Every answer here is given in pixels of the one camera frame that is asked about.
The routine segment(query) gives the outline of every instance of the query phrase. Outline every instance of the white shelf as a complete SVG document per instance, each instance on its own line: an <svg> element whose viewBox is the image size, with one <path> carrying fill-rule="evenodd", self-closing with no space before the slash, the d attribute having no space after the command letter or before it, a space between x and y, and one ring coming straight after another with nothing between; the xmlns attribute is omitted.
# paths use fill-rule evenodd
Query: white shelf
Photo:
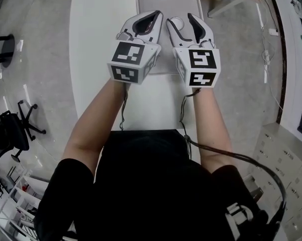
<svg viewBox="0 0 302 241"><path fill-rule="evenodd" d="M38 209L40 199L37 197L32 196L31 194L21 190L19 187L16 187L16 190L20 193L20 195L33 207L36 207Z"/></svg>
<svg viewBox="0 0 302 241"><path fill-rule="evenodd" d="M22 232L23 234L25 234L27 237L29 237L32 241L37 241L35 238L33 238L32 236L30 236L27 232L25 232L22 228L20 228L18 226L18 224L16 224L13 220L10 221L18 230L20 230L20 232Z"/></svg>
<svg viewBox="0 0 302 241"><path fill-rule="evenodd" d="M39 195L44 195L45 190L48 186L48 182L34 179L31 177L25 176L24 179L28 182L31 188Z"/></svg>
<svg viewBox="0 0 302 241"><path fill-rule="evenodd" d="M17 203L11 197L8 198L8 201L14 206L17 206Z"/></svg>
<svg viewBox="0 0 302 241"><path fill-rule="evenodd" d="M31 213L27 212L26 210L22 209L20 206L16 207L19 211L21 211L22 213L24 213L26 216L28 216L30 219L34 219L35 216L32 215Z"/></svg>

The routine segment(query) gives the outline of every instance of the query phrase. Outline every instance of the gray floor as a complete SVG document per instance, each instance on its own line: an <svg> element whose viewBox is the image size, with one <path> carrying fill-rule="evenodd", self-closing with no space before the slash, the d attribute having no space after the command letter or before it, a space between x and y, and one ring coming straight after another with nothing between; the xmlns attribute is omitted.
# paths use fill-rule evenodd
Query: gray floor
<svg viewBox="0 0 302 241"><path fill-rule="evenodd" d="M0 35L13 33L17 42L24 41L22 51L15 53L11 66L2 71L0 113L6 110L4 97L9 110L17 111L17 102L26 99L26 85L30 103L39 106L31 120L46 129L47 135L36 135L30 150L23 152L20 158L25 168L47 178L61 158L77 119L68 56L70 5L71 0L4 0L0 10ZM261 126L275 122L278 112L269 86L264 84L256 3L247 1L214 19L206 17L208 0L202 0L202 7L221 54L222 73L215 87L219 106L234 150L252 155ZM264 23L266 15L268 17L267 28L273 28L269 12L261 5L260 9ZM266 36L276 48L270 77L279 99L280 38L270 37L268 33ZM0 159L0 168L4 170L13 164L10 153ZM246 169L247 165L239 164L243 176L247 175Z"/></svg>

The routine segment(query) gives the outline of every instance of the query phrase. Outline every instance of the white desk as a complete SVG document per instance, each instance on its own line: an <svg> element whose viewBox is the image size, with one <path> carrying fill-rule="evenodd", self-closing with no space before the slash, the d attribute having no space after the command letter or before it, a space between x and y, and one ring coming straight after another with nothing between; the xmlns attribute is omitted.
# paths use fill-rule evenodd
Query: white desk
<svg viewBox="0 0 302 241"><path fill-rule="evenodd" d="M106 65L110 42L124 22L136 14L136 0L72 0L69 57L78 117L110 78ZM183 96L190 92L179 75L149 75L142 85L131 85L124 113L125 130L181 128L180 106ZM187 128L194 127L192 99L185 109ZM119 129L120 121L119 113L113 130Z"/></svg>

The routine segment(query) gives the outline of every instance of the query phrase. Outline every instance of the white cabinet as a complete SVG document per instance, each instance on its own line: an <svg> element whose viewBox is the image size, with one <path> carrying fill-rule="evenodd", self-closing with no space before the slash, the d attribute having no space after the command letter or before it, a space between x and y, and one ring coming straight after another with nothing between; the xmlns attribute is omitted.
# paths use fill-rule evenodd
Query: white cabinet
<svg viewBox="0 0 302 241"><path fill-rule="evenodd" d="M286 188L287 205L282 226L289 241L302 236L302 142L282 126L263 126L253 158L266 165ZM279 188L263 170L249 167L249 173L264 192L270 206L278 209L282 201Z"/></svg>

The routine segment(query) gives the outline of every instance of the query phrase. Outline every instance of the wall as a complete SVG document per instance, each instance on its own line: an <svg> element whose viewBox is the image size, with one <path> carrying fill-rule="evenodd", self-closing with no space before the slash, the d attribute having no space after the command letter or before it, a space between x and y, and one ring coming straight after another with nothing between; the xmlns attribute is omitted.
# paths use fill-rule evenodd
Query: wall
<svg viewBox="0 0 302 241"><path fill-rule="evenodd" d="M276 0L285 33L287 55L286 96L280 125L302 141L297 130L302 113L302 26L290 4L291 0Z"/></svg>

